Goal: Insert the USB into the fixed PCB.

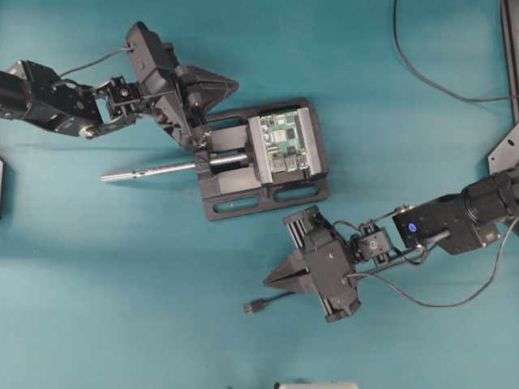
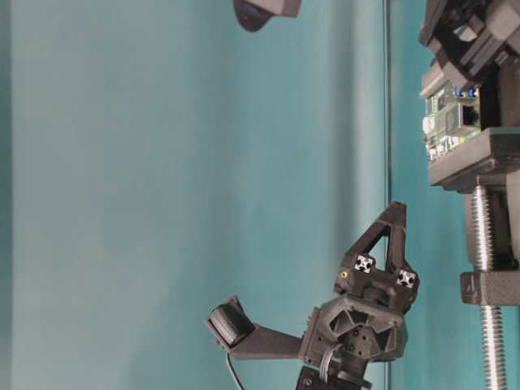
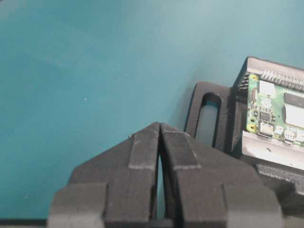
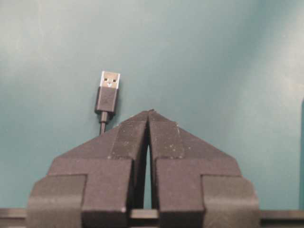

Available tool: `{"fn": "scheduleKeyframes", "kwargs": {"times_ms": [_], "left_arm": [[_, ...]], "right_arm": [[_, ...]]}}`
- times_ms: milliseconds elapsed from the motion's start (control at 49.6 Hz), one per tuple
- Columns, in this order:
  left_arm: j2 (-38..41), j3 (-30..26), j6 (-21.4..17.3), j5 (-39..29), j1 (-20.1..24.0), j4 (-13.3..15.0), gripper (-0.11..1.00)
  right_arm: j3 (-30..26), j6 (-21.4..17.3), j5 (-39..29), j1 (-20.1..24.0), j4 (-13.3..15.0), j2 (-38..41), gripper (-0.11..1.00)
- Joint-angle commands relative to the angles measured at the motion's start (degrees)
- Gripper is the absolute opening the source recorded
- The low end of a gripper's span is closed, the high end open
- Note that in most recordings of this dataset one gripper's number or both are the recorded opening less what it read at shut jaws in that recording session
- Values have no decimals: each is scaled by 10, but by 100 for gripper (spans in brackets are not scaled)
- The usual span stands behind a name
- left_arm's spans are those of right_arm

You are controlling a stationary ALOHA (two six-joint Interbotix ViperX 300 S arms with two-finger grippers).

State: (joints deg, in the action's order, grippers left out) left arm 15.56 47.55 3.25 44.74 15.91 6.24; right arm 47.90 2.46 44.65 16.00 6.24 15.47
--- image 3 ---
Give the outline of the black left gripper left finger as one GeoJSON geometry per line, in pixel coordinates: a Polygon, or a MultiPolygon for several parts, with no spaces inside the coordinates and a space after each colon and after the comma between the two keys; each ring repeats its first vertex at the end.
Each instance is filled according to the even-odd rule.
{"type": "Polygon", "coordinates": [[[159,123],[74,168],[49,228],[146,228],[156,215],[159,123]]]}

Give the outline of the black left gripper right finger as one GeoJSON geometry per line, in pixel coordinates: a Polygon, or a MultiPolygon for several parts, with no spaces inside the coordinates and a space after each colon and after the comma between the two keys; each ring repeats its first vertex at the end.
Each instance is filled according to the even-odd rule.
{"type": "Polygon", "coordinates": [[[281,207],[250,165],[161,124],[177,217],[185,228],[281,228],[281,207]]]}

